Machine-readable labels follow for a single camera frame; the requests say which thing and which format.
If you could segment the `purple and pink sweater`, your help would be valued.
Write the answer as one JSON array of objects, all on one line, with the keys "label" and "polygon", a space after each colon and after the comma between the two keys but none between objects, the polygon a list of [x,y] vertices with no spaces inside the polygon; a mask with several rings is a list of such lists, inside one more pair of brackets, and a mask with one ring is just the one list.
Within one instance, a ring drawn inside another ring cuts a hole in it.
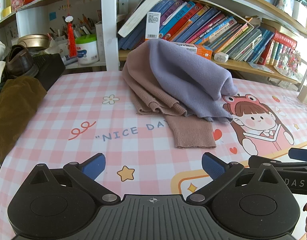
[{"label": "purple and pink sweater", "polygon": [[139,114],[162,114],[176,148],[215,148],[212,123],[231,122],[218,101],[238,89],[231,73],[175,43],[148,40],[122,70]]}]

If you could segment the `pink checkered table mat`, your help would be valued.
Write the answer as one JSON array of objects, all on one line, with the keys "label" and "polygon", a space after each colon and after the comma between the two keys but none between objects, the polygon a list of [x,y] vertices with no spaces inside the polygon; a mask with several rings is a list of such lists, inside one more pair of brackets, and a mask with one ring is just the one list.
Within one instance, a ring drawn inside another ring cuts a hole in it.
[{"label": "pink checkered table mat", "polygon": [[106,158],[96,181],[125,194],[188,196],[211,181],[202,148],[176,148],[161,115],[140,115],[119,72],[65,75],[48,91],[0,170],[0,239],[14,231],[7,207],[38,163],[61,168],[96,153]]}]

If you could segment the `beige pen holder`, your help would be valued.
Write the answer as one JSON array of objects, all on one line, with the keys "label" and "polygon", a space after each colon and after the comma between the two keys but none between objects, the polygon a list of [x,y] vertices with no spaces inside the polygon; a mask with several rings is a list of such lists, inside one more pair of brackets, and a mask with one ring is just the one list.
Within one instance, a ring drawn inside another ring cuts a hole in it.
[{"label": "beige pen holder", "polygon": [[307,104],[307,86],[306,85],[302,86],[297,98],[301,103]]}]

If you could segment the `black box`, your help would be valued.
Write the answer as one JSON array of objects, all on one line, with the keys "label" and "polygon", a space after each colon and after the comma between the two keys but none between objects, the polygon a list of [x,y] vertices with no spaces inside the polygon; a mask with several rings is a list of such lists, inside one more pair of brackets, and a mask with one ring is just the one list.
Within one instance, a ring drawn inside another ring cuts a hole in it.
[{"label": "black box", "polygon": [[61,56],[58,53],[44,54],[33,57],[33,60],[38,67],[38,73],[35,78],[48,91],[66,69]]}]

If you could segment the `white charger block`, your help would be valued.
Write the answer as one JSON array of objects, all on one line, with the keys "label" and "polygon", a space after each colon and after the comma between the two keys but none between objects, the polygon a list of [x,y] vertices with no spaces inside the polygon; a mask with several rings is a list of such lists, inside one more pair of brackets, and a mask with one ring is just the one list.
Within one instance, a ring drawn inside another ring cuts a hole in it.
[{"label": "white charger block", "polygon": [[214,60],[220,63],[226,63],[229,59],[229,55],[223,52],[215,53]]}]

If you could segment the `red thick books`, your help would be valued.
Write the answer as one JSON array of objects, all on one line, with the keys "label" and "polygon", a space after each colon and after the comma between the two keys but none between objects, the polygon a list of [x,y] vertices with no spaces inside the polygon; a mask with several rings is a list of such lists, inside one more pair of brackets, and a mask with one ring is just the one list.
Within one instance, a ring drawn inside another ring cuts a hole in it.
[{"label": "red thick books", "polygon": [[272,31],[269,41],[265,49],[259,57],[258,64],[277,66],[281,57],[281,53],[294,50],[297,46],[297,41],[292,37],[278,31]]}]

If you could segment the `orange white medicine box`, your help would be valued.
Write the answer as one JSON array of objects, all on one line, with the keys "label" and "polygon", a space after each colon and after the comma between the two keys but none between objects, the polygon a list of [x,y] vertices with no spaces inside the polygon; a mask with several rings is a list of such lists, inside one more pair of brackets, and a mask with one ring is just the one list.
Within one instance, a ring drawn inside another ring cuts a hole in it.
[{"label": "orange white medicine box", "polygon": [[201,57],[204,57],[205,59],[208,60],[212,59],[213,50],[207,46],[196,45],[191,43],[180,43],[180,42],[174,42],[174,44],[177,44],[182,48],[186,48],[186,50],[191,51],[194,54],[199,55]]}]

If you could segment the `white tub green lid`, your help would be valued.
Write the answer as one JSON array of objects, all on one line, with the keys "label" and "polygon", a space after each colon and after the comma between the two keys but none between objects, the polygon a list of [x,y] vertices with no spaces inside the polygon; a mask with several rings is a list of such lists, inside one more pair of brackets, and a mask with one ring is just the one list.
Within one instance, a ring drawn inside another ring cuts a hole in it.
[{"label": "white tub green lid", "polygon": [[99,61],[97,36],[95,34],[76,38],[75,45],[79,64],[88,65]]}]

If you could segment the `metal bowl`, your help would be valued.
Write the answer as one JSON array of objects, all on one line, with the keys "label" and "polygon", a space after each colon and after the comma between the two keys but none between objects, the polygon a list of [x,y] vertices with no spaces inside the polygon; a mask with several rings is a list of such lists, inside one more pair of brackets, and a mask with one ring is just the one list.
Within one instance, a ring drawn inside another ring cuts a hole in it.
[{"label": "metal bowl", "polygon": [[47,35],[31,34],[20,37],[17,44],[28,49],[44,50],[49,47],[50,40]]}]

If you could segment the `row of leaning books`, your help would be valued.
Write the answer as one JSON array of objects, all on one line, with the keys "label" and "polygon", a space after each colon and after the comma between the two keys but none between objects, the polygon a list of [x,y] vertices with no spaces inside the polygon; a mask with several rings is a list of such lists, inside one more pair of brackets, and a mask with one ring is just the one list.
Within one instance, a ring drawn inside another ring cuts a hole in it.
[{"label": "row of leaning books", "polygon": [[161,13],[157,39],[204,45],[213,55],[223,52],[239,62],[257,63],[273,35],[250,18],[206,0],[140,0],[118,31],[120,50],[133,50],[145,41],[149,11]]}]

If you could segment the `tall white orange box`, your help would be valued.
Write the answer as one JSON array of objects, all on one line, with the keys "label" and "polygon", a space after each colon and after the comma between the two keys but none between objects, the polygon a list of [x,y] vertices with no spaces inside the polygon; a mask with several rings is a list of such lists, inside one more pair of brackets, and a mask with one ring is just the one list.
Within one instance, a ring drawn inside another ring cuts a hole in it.
[{"label": "tall white orange box", "polygon": [[157,39],[160,31],[160,12],[149,11],[146,16],[145,40]]}]

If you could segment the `brown corduroy cloth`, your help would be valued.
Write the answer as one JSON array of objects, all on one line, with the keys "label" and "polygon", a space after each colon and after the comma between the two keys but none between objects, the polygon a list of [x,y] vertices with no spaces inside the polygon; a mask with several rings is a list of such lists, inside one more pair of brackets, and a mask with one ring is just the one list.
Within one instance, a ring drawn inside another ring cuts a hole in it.
[{"label": "brown corduroy cloth", "polygon": [[34,77],[6,81],[0,91],[0,162],[13,149],[36,114],[47,91]]}]

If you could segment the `white shelf frame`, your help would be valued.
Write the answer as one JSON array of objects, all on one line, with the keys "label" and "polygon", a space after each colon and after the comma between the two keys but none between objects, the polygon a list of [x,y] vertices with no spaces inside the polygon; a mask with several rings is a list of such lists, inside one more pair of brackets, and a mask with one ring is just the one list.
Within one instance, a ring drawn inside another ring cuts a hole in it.
[{"label": "white shelf frame", "polygon": [[[128,12],[130,0],[101,0],[102,29],[104,32],[104,48],[107,70],[118,69],[118,38],[117,38],[117,8],[122,12]],[[218,4],[227,1],[225,8],[230,8],[232,4],[238,7],[248,7],[259,14],[264,14],[268,18],[280,22],[287,29],[297,34],[307,37],[307,30],[299,22],[289,16],[286,12],[278,9],[265,0],[219,0]]]}]

